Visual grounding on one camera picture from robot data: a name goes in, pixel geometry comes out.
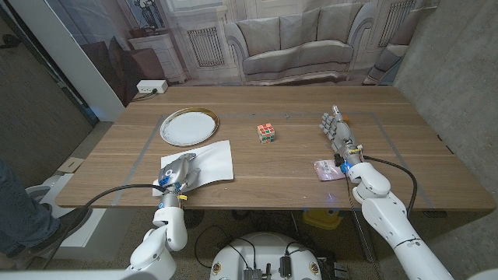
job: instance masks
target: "white plate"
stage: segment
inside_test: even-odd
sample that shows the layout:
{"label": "white plate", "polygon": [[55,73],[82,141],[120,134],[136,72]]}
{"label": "white plate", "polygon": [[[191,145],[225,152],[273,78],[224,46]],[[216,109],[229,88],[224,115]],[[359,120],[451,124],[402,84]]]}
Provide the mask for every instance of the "white plate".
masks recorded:
{"label": "white plate", "polygon": [[164,141],[176,146],[189,146],[209,138],[219,125],[219,119],[205,108],[186,108],[172,113],[161,125]]}

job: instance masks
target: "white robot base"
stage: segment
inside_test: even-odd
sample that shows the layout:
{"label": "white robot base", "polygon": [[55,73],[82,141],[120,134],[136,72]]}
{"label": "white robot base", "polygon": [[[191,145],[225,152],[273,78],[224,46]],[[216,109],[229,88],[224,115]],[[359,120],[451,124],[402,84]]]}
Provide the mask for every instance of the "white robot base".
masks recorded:
{"label": "white robot base", "polygon": [[[232,247],[227,245],[216,255],[212,262],[210,280],[242,280],[248,278],[249,275],[253,275],[253,272],[264,275],[267,273],[268,264],[270,264],[269,272],[271,274],[271,278],[268,279],[321,279],[320,268],[315,256],[294,239],[278,233],[250,233],[241,238],[254,244],[256,250],[256,269],[261,269],[261,272],[252,271],[254,266],[253,247],[245,240],[235,239],[230,245],[240,252],[240,255],[242,255],[250,267],[249,271],[247,271],[242,257]],[[283,268],[281,268],[280,259],[284,257],[288,245],[291,276],[286,277],[284,275],[282,277],[280,271]]]}

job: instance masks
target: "jeans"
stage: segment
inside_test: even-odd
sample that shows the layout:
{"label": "jeans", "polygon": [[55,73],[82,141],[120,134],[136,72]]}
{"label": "jeans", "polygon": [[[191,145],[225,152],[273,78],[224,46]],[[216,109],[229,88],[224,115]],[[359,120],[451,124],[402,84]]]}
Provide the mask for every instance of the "jeans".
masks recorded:
{"label": "jeans", "polygon": [[59,219],[30,198],[20,179],[0,159],[0,252],[35,247],[59,227]]}

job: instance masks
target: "gold plate rim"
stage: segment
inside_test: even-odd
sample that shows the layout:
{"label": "gold plate rim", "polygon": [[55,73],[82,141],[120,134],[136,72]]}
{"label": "gold plate rim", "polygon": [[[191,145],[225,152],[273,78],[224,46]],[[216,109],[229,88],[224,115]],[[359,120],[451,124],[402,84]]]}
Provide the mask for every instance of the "gold plate rim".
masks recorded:
{"label": "gold plate rim", "polygon": [[[211,134],[209,134],[208,137],[206,137],[205,139],[203,139],[203,140],[201,140],[199,142],[192,143],[192,144],[187,144],[187,145],[176,145],[174,143],[168,142],[165,139],[165,137],[163,136],[163,129],[164,129],[164,127],[167,124],[169,124],[174,118],[176,118],[176,117],[178,117],[178,116],[180,116],[182,114],[192,113],[192,112],[199,112],[199,113],[206,114],[206,115],[210,116],[214,120],[215,127],[212,129]],[[174,145],[174,146],[177,146],[177,147],[188,147],[188,146],[191,146],[191,145],[197,145],[198,143],[202,143],[202,142],[206,141],[207,139],[211,138],[211,136],[216,132],[216,130],[218,130],[218,127],[219,127],[219,118],[215,114],[215,112],[211,111],[210,109],[202,108],[202,107],[189,107],[189,108],[184,108],[184,109],[178,110],[178,111],[172,113],[170,116],[168,116],[166,118],[166,120],[164,120],[164,122],[161,124],[160,135],[161,135],[161,138],[166,143],[168,143],[170,145]]]}

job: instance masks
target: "wooden table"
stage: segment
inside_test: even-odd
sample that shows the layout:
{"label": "wooden table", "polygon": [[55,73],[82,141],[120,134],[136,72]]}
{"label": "wooden table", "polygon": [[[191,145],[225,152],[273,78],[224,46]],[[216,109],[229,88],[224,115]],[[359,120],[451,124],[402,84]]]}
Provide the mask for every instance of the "wooden table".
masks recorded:
{"label": "wooden table", "polygon": [[[240,86],[174,87],[131,103],[59,194],[61,206],[78,207],[106,189],[150,184],[162,156],[230,140],[233,181],[188,192],[186,208],[350,210],[344,180],[320,182],[313,168],[334,151],[320,130],[321,115],[337,104],[364,154],[408,167],[419,182],[415,210],[488,211],[495,203],[437,134],[393,87]],[[158,132],[163,119],[185,107],[205,107],[219,116],[207,141],[181,148]],[[261,144],[257,125],[272,123],[275,142]],[[406,204],[412,182],[402,171],[372,163]],[[151,190],[109,194],[93,206],[157,206]]]}

